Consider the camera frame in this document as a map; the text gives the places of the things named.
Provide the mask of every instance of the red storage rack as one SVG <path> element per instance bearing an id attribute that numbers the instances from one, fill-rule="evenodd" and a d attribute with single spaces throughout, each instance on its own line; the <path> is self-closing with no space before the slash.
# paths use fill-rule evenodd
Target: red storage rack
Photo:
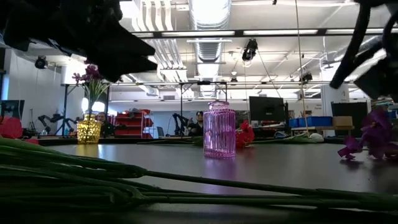
<path id="1" fill-rule="evenodd" d="M 149 110 L 141 110 L 134 113 L 134 117 L 130 118 L 129 114 L 119 113 L 116 117 L 116 126 L 121 124 L 126 125 L 126 129 L 115 130 L 115 137 L 117 138 L 144 138 L 152 139 L 150 133 L 145 133 L 145 128 L 152 127 L 154 125 L 150 118 L 146 118 L 145 115 L 149 114 Z"/>

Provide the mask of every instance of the person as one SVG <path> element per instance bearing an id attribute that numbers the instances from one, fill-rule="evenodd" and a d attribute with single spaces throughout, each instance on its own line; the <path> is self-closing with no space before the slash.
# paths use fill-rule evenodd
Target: person
<path id="1" fill-rule="evenodd" d="M 114 126 L 106 119 L 106 113 L 98 113 L 97 120 L 101 122 L 101 135 L 109 136 L 114 134 Z"/>
<path id="2" fill-rule="evenodd" d="M 197 112 L 197 122 L 193 123 L 192 118 L 188 122 L 189 136 L 203 136 L 203 112 Z"/>

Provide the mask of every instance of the pillar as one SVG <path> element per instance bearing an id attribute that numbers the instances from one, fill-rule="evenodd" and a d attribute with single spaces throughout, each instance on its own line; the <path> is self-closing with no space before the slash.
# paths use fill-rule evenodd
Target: pillar
<path id="1" fill-rule="evenodd" d="M 320 78 L 322 81 L 331 81 L 340 63 L 333 63 L 321 68 Z M 348 84 L 342 84 L 339 89 L 329 85 L 321 86 L 322 109 L 324 116 L 333 116 L 331 103 L 349 103 Z M 335 131 L 327 131 L 326 136 L 335 136 Z"/>

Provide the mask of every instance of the cardboard box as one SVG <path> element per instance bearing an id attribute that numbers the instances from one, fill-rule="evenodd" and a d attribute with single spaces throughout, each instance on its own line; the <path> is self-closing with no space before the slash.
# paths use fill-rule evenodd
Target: cardboard box
<path id="1" fill-rule="evenodd" d="M 333 117 L 333 126 L 334 127 L 347 127 L 353 125 L 353 117 L 351 116 L 335 116 Z"/>

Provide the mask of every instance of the gray tabletop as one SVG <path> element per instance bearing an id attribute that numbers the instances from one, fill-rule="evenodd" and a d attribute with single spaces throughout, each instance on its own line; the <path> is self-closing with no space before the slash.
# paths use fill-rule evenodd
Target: gray tabletop
<path id="1" fill-rule="evenodd" d="M 398 166 L 358 154 L 356 161 L 341 160 L 337 144 L 268 144 L 241 150 L 234 159 L 210 159 L 199 147 L 154 145 L 57 146 L 56 150 L 134 164 L 155 171 L 215 179 L 275 184 L 289 187 L 324 188 L 358 192 L 398 194 Z M 143 177 L 138 180 L 166 189 L 211 194 L 265 194 L 176 180 Z M 225 205 L 151 205 L 123 214 L 75 214 L 48 216 L 47 222 L 92 223 L 375 223 L 376 216 L 335 210 L 260 209 Z M 390 218 L 383 216 L 389 223 Z"/>

